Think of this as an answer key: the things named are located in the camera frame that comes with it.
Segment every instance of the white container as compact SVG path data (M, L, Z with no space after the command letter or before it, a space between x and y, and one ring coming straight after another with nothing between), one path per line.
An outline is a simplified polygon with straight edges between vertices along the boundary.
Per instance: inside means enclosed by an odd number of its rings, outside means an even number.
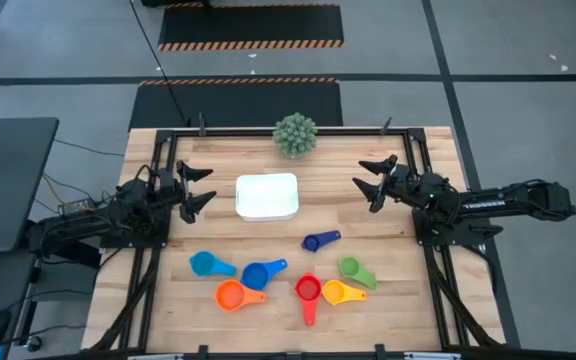
M236 192L237 214L245 221L290 220L299 210L294 174L243 175Z

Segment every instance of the green plant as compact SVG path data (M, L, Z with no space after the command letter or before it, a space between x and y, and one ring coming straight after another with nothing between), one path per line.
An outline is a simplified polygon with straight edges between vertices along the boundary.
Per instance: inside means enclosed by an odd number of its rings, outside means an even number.
M286 116L277 122L277 129L272 139L279 147L279 152L287 158L295 159L315 148L317 139L315 122L300 113Z

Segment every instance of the wooden workbench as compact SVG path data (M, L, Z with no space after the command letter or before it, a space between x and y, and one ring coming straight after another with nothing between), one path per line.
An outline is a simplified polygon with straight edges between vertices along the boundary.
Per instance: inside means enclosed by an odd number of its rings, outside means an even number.
M120 183L130 180L152 156L156 130L133 130ZM426 128L435 172L464 189L459 157L450 128ZM197 217L185 224L172 213L168 247L159 266L149 352L371 351L383 343L388 351L436 350L439 340L422 248L414 239L411 209L387 202L377 214L351 181L359 177L377 183L378 177L357 165L358 160L381 161L390 154L406 162L403 142L386 136L321 136L314 152L303 159L281 157L270 138L183 138L177 159L214 173L191 191L216 190L218 195ZM235 213L234 186L240 175L291 172L298 178L300 209L290 221L246 223ZM343 238L317 253L301 249L304 235L340 230ZM288 268L266 287L267 302L225 313L212 296L226 277L196 277L188 259L209 250L237 266L285 258ZM82 347L94 344L112 323L126 300L134 252L123 250L101 271L88 317ZM357 257L373 271L377 290L366 302L336 307L320 299L316 325L307 328L294 294L295 280L313 272L322 283L342 279L337 259ZM475 318L498 341L503 341L499 315L485 263L452 247L462 300ZM361 287L347 281L349 285ZM447 301L451 340L456 342ZM138 311L131 338L136 344Z

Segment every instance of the measuring cup handle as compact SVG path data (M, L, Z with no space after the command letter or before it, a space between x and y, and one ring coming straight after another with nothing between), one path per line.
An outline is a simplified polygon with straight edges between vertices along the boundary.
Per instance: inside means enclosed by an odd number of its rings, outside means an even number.
M328 231L325 233L315 235L319 239L319 247L322 247L329 242L341 239L341 233L339 230Z
M255 304L266 302L266 293L263 291L244 289L244 304Z
M315 325L315 313L317 312L317 299L315 300L301 300L301 306L304 312L304 323L306 326Z
M346 286L344 288L344 293L345 293L346 298L348 300L353 300L353 301L365 301L366 300L366 292L361 290L361 289Z
M359 268L357 274L355 274L355 276L353 276L352 278L368 286L371 289L377 288L377 279L375 279L375 275L368 272L368 270L364 269L363 266Z
M288 262L286 259L279 259L277 261L271 261L265 263L266 271L268 272L268 280L270 280L276 273L288 267Z
M237 268L221 260L215 259L215 264L212 266L211 272L213 274L233 276L237 272Z

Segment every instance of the orange and black striped tape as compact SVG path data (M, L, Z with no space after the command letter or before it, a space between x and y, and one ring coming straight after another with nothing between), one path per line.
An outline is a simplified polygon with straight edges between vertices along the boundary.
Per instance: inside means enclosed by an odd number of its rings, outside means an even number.
M172 4L166 6L166 9L177 7L203 7L200 2ZM338 4L259 4L259 5L213 5L214 8L231 8L231 7L280 7L280 6L339 6Z
M208 85L208 84L277 84L277 83L331 83L335 78L227 78L227 79L192 79L168 80L169 85ZM166 85L166 80L142 81L142 85Z
M159 44L159 51L201 51L242 49L321 49L337 48L343 40L264 40L217 41Z

